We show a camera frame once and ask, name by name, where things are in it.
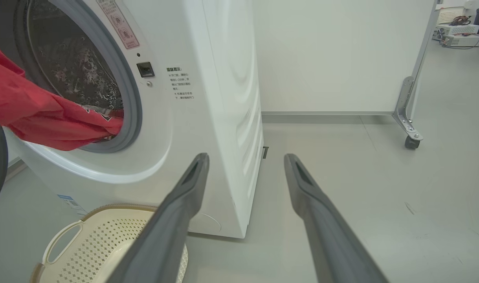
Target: washing machine door opening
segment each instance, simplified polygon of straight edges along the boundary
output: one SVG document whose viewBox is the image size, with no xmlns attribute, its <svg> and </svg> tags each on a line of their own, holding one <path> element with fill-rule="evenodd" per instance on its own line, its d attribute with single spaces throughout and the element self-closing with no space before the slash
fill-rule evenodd
<svg viewBox="0 0 479 283">
<path fill-rule="evenodd" d="M 103 23 L 82 0 L 21 2 L 15 38 L 36 83 L 106 118 L 123 118 L 117 136 L 81 149 L 113 153 L 131 145 L 141 127 L 140 97 L 128 63 Z"/>
</svg>

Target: clothing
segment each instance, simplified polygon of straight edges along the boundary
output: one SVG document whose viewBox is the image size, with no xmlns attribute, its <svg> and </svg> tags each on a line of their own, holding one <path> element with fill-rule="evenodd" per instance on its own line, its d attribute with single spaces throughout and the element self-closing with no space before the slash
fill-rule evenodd
<svg viewBox="0 0 479 283">
<path fill-rule="evenodd" d="M 123 120 L 36 86 L 0 51 L 0 124 L 22 140 L 70 151 L 119 134 Z"/>
</svg>

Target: floor seam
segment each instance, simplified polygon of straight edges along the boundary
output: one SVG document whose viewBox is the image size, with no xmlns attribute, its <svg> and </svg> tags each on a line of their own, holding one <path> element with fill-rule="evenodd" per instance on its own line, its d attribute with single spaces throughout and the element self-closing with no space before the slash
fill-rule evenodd
<svg viewBox="0 0 479 283">
<path fill-rule="evenodd" d="M 377 151 L 376 145 L 374 145 L 374 141 L 373 141 L 372 138 L 370 137 L 370 134 L 369 134 L 369 131 L 367 130 L 367 127 L 365 127 L 365 124 L 363 123 L 362 116 L 361 116 L 361 115 L 358 115 L 358 117 L 360 117 L 360 121 L 362 122 L 363 128 L 364 128 L 365 131 L 367 132 L 367 136 L 369 136 L 369 140 L 370 140 L 370 142 L 372 143 L 372 146 L 374 147 L 374 150 Z"/>
</svg>

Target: warning sticker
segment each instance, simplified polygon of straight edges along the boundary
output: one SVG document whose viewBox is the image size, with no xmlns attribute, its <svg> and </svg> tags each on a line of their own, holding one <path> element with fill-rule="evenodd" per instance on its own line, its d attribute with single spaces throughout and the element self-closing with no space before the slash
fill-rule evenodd
<svg viewBox="0 0 479 283">
<path fill-rule="evenodd" d="M 189 73 L 181 67 L 166 68 L 175 99 L 194 99 Z"/>
<path fill-rule="evenodd" d="M 103 13 L 105 13 L 110 20 L 110 23 L 117 31 L 117 34 L 124 43 L 124 47 L 126 47 L 126 49 L 130 49 L 140 46 L 140 43 L 138 43 L 135 34 L 124 18 L 121 10 L 115 3 L 115 0 L 96 0 L 96 2 L 99 4 L 103 10 Z"/>
<path fill-rule="evenodd" d="M 78 215 L 86 215 L 87 212 L 78 205 L 77 202 L 75 202 L 71 197 L 67 195 L 58 195 L 60 199 L 63 199 Z"/>
</svg>

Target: red warning label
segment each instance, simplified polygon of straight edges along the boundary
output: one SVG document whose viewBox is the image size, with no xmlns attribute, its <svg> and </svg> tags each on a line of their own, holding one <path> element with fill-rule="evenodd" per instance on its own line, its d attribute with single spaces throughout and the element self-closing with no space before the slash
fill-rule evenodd
<svg viewBox="0 0 479 283">
<path fill-rule="evenodd" d="M 138 43 L 135 34 L 133 34 L 131 27 L 115 3 L 115 0 L 96 0 L 96 2 L 99 4 L 105 15 L 110 20 L 112 26 L 117 31 L 117 34 L 124 43 L 124 47 L 126 47 L 126 49 L 130 49 L 140 46 L 140 43 Z"/>
</svg>

